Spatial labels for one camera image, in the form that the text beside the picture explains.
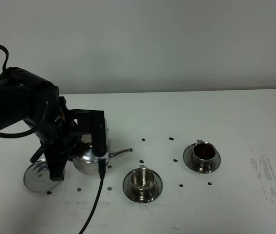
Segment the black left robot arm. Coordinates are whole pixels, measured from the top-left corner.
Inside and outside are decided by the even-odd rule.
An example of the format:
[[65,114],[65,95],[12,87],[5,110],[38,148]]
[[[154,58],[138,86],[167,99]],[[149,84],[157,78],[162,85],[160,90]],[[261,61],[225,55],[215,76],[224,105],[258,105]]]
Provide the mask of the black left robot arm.
[[78,137],[59,88],[21,68],[0,75],[0,137],[20,138],[35,134],[41,147],[32,156],[47,161],[50,180],[63,181],[64,168]]

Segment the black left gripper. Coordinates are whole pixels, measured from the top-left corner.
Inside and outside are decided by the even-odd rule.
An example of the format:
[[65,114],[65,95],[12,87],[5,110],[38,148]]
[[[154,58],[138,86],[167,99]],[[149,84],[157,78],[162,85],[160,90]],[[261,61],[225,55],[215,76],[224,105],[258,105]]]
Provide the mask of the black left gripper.
[[43,100],[46,111],[36,102],[28,116],[30,128],[38,125],[35,135],[39,138],[40,147],[34,155],[45,155],[51,181],[63,181],[68,156],[79,139],[79,122],[74,121],[78,119],[79,110],[68,109],[64,97],[44,96]]

